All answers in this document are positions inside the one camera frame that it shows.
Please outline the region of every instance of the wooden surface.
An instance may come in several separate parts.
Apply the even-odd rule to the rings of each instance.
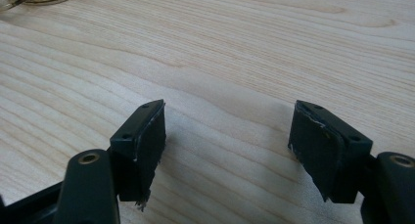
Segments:
[[[166,101],[144,213],[122,223],[361,223],[287,149],[296,99],[415,157],[415,0],[70,0],[0,14],[0,194],[9,204]]]

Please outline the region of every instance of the black plastic part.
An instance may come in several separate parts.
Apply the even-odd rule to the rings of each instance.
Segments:
[[[145,204],[165,147],[164,101],[138,108],[111,138],[116,190],[123,202]]]
[[[297,101],[289,149],[324,201],[353,203],[372,141],[324,108]]]
[[[415,223],[415,159],[381,153],[375,174],[391,223]]]
[[[106,151],[90,150],[70,159],[54,223],[119,223],[113,173]]]
[[[57,209],[62,183],[53,185],[23,200],[0,207],[0,222],[4,224],[49,224]]]

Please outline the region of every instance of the light wood tabletop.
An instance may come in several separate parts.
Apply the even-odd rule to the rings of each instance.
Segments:
[[[415,157],[415,0],[69,0],[0,14],[0,194],[59,181],[164,99],[144,212],[121,223],[361,223],[288,150],[296,100]]]

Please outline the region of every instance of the wooden table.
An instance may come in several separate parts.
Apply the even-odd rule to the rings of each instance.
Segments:
[[[415,0],[69,0],[0,14],[6,204],[166,101],[144,213],[122,223],[361,223],[288,151],[294,102],[415,157]]]

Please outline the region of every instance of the metal ring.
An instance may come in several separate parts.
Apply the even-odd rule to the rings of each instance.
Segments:
[[[408,168],[415,167],[414,160],[409,158],[409,157],[403,157],[403,156],[399,156],[399,155],[392,155],[392,156],[390,156],[390,159],[394,163],[399,164],[400,166],[404,166],[404,167],[408,167]]]
[[[89,153],[86,155],[83,155],[78,159],[78,162],[80,164],[89,164],[97,161],[100,158],[100,156],[96,153]]]

